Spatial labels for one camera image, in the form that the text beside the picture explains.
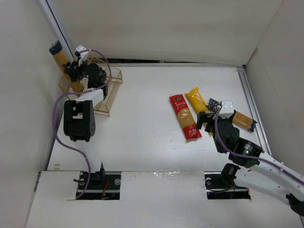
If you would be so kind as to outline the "red spaghetti bag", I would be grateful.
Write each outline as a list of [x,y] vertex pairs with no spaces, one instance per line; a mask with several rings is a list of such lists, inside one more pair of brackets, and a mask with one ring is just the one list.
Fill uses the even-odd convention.
[[196,129],[196,123],[184,99],[184,96],[182,94],[173,95],[169,97],[169,100],[175,111],[185,139],[193,140],[200,138],[201,133]]

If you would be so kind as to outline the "navy label spaghetti bag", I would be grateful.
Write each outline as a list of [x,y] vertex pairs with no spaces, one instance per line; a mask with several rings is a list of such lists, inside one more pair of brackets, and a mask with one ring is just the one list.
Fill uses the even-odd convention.
[[64,72],[64,70],[66,69],[65,67],[67,67],[70,64],[70,62],[69,62],[68,58],[66,57],[59,40],[55,41],[51,45],[51,47],[49,48],[49,52],[53,56],[53,59],[57,63],[59,69],[63,73],[64,78],[67,80],[69,85],[72,87],[73,91],[74,92],[83,91],[84,87],[82,86],[82,84],[79,81],[73,82],[71,80],[70,76]]

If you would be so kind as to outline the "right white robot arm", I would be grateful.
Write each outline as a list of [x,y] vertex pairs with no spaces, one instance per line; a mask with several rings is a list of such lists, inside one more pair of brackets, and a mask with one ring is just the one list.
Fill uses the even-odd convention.
[[221,194],[233,188],[249,188],[278,199],[296,214],[304,214],[304,177],[276,161],[257,144],[239,135],[233,117],[221,118],[219,113],[204,111],[197,115],[197,129],[213,137],[217,152],[228,155],[229,163],[215,177],[208,175],[205,185]]

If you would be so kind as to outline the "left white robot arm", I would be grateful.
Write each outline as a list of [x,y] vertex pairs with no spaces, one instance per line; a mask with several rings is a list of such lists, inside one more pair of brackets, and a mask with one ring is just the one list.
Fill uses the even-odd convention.
[[87,93],[83,93],[76,100],[67,100],[64,103],[64,134],[75,142],[88,159],[91,172],[101,169],[101,161],[97,157],[97,149],[90,139],[96,131],[94,107],[108,95],[107,73],[96,63],[77,62],[65,65],[64,73],[70,76],[72,82],[87,79]]

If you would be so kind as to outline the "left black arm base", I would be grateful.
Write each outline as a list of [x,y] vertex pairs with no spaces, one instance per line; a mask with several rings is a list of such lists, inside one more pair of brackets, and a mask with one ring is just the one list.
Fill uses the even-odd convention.
[[88,172],[81,172],[80,177],[73,180],[78,184],[76,200],[119,200],[121,174],[120,171],[106,171],[103,164],[100,171],[91,173],[90,181]]

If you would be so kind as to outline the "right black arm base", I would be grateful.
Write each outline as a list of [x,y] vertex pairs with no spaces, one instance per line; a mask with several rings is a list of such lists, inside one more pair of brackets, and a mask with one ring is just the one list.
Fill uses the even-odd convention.
[[208,200],[250,200],[248,188],[237,186],[234,182],[236,173],[240,170],[237,165],[227,163],[221,172],[204,172],[205,187]]

